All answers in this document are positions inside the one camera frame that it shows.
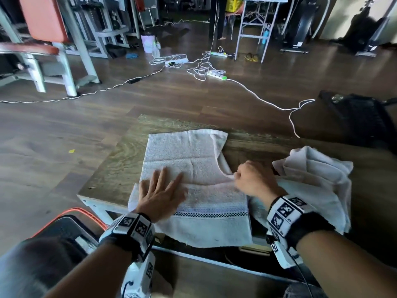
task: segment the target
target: blue water bottle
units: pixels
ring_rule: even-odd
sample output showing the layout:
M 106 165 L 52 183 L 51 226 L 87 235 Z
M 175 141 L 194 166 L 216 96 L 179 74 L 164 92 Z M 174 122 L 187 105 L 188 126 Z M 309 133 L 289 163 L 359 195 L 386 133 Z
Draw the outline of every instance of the blue water bottle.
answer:
M 263 33 L 263 36 L 264 36 L 264 38 L 262 39 L 262 44 L 266 44 L 266 40 L 268 39 L 268 37 L 269 37 L 269 29 L 265 29 L 265 32 Z

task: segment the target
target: wooden table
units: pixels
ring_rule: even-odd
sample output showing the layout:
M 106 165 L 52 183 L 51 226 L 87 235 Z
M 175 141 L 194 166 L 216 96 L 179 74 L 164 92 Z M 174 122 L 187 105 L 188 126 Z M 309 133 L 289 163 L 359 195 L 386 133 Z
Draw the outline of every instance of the wooden table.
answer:
M 134 183 L 139 181 L 148 134 L 216 126 L 141 115 L 106 160 L 87 181 L 78 197 L 106 223 L 126 213 Z M 340 143 L 249 134 L 225 130 L 229 137 L 223 153 L 232 171 L 250 159 L 269 165 L 291 149 L 305 145 L 331 157 L 353 161 L 352 231 L 348 235 L 364 249 L 390 265 L 397 257 L 397 158 L 385 150 Z

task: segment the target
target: beige wall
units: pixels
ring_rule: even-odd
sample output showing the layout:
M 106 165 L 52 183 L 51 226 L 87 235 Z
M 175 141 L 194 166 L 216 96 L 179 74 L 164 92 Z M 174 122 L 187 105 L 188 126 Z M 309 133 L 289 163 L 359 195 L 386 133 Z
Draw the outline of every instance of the beige wall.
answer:
M 351 19 L 360 12 L 364 2 L 365 0 L 336 0 L 320 38 L 330 40 L 345 36 L 350 27 Z M 391 0 L 376 0 L 371 7 L 370 16 L 374 19 L 381 18 L 390 3 Z M 380 40 L 381 43 L 397 43 L 397 10 L 392 13 L 389 24 L 380 35 Z

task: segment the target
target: yellow plastic basket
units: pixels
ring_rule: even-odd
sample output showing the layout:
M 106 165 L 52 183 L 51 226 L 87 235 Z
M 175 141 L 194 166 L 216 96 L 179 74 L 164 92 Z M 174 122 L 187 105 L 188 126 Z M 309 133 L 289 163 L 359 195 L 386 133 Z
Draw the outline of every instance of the yellow plastic basket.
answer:
M 243 0 L 227 0 L 226 11 L 235 12 L 243 4 Z

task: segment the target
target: hand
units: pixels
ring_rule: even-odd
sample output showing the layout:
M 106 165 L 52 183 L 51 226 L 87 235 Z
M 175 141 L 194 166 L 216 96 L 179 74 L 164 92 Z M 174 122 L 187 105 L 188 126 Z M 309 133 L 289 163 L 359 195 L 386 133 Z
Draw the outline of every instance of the hand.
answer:
M 277 184 L 271 168 L 253 161 L 246 161 L 239 166 L 234 173 L 234 184 L 246 195 L 261 199 L 268 208 L 275 198 L 287 194 Z
M 185 200 L 184 191 L 175 191 L 183 174 L 180 173 L 167 187 L 166 176 L 167 170 L 164 167 L 160 175 L 157 170 L 153 172 L 149 188 L 146 188 L 146 180 L 139 183 L 139 202 L 134 212 L 146 214 L 152 223 L 169 218 Z

